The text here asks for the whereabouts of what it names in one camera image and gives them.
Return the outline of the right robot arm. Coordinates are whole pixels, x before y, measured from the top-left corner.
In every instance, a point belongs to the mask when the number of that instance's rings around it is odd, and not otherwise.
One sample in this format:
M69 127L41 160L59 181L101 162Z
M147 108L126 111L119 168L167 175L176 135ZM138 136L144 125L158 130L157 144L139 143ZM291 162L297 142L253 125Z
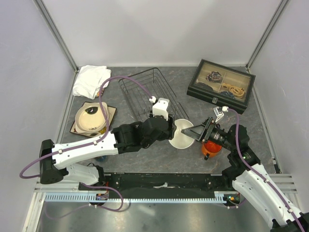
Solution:
M217 126L211 117L182 134L198 142L211 141L229 150L230 167L222 171L221 184L236 190L262 216L272 232L307 232L309 215L303 213L271 179L260 159L249 147L244 126L236 123L229 131Z

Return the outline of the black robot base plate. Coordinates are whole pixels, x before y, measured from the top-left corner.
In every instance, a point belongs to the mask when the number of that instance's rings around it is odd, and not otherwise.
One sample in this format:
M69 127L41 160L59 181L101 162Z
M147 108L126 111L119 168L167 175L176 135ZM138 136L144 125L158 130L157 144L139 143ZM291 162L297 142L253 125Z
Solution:
M106 173L95 186L114 188L123 198L210 198L215 191L234 191L220 174Z

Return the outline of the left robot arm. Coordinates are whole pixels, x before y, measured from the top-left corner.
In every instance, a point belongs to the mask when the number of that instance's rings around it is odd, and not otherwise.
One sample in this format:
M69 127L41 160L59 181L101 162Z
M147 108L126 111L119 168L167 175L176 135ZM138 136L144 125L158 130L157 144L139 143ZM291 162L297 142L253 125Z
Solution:
M176 126L174 116L152 116L144 122L124 124L108 132L70 144L44 140L40 149L40 183L54 184L64 179L83 182L95 190L106 185L102 168L87 168L78 162L100 156L138 152L156 141L171 140Z

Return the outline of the white ceramic bowl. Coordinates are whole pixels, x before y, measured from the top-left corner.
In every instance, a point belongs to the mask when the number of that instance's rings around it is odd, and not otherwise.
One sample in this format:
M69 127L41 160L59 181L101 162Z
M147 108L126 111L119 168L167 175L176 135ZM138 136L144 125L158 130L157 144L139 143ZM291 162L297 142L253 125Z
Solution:
M193 143L194 139L183 134L182 130L192 127L193 124L186 119L177 119L175 120L176 130L173 136L173 139L169 140L169 143L176 149L187 149Z

